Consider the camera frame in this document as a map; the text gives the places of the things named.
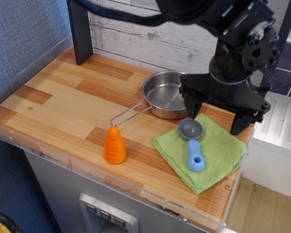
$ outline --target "wooden countertop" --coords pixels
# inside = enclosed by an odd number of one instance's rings
[[[214,222],[222,223],[233,191],[226,185],[235,185],[239,170],[201,194],[193,193],[152,146],[180,120],[164,120],[149,111],[133,118],[119,126],[125,162],[110,165],[104,160],[110,119],[144,99],[141,87],[151,74],[98,55],[78,66],[70,47],[0,105],[0,134],[87,176],[102,171],[101,179],[130,195],[158,208],[166,205],[166,213],[215,232]],[[129,115],[145,108],[142,104]],[[200,113],[230,131],[232,113],[207,104]],[[237,138],[248,144],[252,130],[253,124]]]

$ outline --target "white radiator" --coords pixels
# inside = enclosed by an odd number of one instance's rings
[[[291,98],[269,92],[271,110],[256,123],[242,176],[291,197]]]

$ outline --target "dispenser button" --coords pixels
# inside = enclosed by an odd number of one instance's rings
[[[91,206],[89,204],[86,204],[86,208],[89,212],[93,213],[93,214],[96,214],[97,211],[96,211],[96,208],[94,206]]]
[[[116,225],[119,225],[120,227],[125,227],[125,222],[117,217],[114,218],[114,222]]]
[[[106,213],[106,212],[104,212],[104,211],[100,211],[100,216],[102,217],[102,218],[104,218],[104,219],[106,219],[106,220],[111,220],[111,216],[110,216],[110,214],[108,214],[108,213]]]

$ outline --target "wooden floor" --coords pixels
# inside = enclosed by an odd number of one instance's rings
[[[237,233],[291,233],[291,198],[242,178],[227,227]]]

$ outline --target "black cable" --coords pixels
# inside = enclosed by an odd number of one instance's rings
[[[79,3],[80,5],[85,7],[88,11],[94,13],[95,15],[105,17],[105,18],[120,20],[124,22],[144,25],[144,26],[152,26],[152,27],[159,26],[167,21],[166,19],[164,19],[164,17],[161,14],[143,17],[143,16],[133,15],[131,13],[124,12],[124,11],[105,8],[105,7],[96,5],[88,0],[74,0],[74,1]]]
[[[257,91],[257,92],[267,92],[267,91],[270,91],[273,88],[274,84],[275,84],[275,79],[274,79],[272,73],[266,67],[262,67],[260,69],[260,71],[262,72],[262,74],[264,75],[264,77],[266,78],[266,80],[268,81],[269,86],[267,86],[267,87],[261,87],[261,86],[255,86],[255,85],[253,85],[253,83],[251,82],[251,77],[250,76],[248,78],[249,86],[251,87],[251,89],[253,91]]]

